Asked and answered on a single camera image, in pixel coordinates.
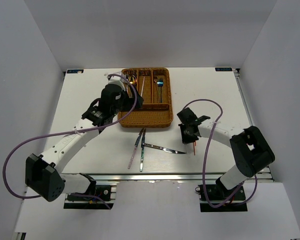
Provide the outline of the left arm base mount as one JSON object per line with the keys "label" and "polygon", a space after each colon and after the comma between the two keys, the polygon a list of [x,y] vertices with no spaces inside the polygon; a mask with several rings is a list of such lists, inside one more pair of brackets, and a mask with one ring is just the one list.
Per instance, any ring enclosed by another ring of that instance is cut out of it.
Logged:
{"label": "left arm base mount", "polygon": [[67,194],[63,208],[68,210],[111,210],[116,199],[117,185],[111,181],[96,182],[84,195]]}

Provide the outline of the gold rainbow spoon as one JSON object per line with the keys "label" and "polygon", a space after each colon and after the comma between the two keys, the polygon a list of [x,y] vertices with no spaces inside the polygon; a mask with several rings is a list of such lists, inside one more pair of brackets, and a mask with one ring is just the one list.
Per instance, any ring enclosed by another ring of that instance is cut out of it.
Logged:
{"label": "gold rainbow spoon", "polygon": [[136,75],[129,75],[128,80],[129,80],[130,84],[132,84],[135,87],[137,86],[138,77]]}

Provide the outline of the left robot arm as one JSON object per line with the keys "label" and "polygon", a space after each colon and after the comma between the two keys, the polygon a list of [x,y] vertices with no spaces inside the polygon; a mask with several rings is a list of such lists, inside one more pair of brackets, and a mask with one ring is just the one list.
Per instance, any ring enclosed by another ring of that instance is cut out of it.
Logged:
{"label": "left robot arm", "polygon": [[101,96],[91,102],[81,119],[55,145],[40,155],[31,154],[25,161],[25,184],[48,202],[61,194],[74,194],[89,200],[95,196],[96,180],[83,173],[64,174],[70,160],[92,139],[112,124],[119,112],[139,109],[143,98],[133,84],[109,83]]}

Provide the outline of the long orange chopstick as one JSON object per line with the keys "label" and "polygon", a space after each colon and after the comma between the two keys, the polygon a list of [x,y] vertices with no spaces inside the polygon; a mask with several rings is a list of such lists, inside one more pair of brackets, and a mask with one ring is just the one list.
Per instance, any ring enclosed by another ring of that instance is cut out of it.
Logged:
{"label": "long orange chopstick", "polygon": [[194,141],[192,143],[192,145],[193,145],[193,155],[195,156],[196,155],[196,145],[197,145],[196,141]]}

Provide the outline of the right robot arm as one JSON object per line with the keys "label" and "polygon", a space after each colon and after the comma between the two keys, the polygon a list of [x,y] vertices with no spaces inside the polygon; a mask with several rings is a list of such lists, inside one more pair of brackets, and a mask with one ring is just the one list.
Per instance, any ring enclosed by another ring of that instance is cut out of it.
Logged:
{"label": "right robot arm", "polygon": [[216,195],[223,200],[232,196],[239,184],[275,161],[274,152],[256,126],[244,129],[230,127],[205,115],[197,117],[188,107],[181,110],[177,117],[181,122],[179,127],[183,144],[207,138],[209,143],[214,140],[231,148],[235,165],[215,182]]}

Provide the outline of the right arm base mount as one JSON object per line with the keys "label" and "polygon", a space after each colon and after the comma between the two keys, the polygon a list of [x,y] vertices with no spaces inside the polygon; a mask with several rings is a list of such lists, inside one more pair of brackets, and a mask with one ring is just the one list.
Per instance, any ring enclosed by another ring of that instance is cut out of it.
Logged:
{"label": "right arm base mount", "polygon": [[[215,184],[206,185],[207,196],[213,205],[217,205],[224,201],[233,191],[223,194],[221,190],[217,189]],[[246,200],[244,188],[240,189],[232,196],[225,204],[218,208],[211,207],[206,201],[204,195],[203,185],[198,185],[195,188],[195,192],[199,195],[200,212],[201,213],[230,213],[230,212],[247,212],[248,207],[246,203],[239,205],[239,203]]]}

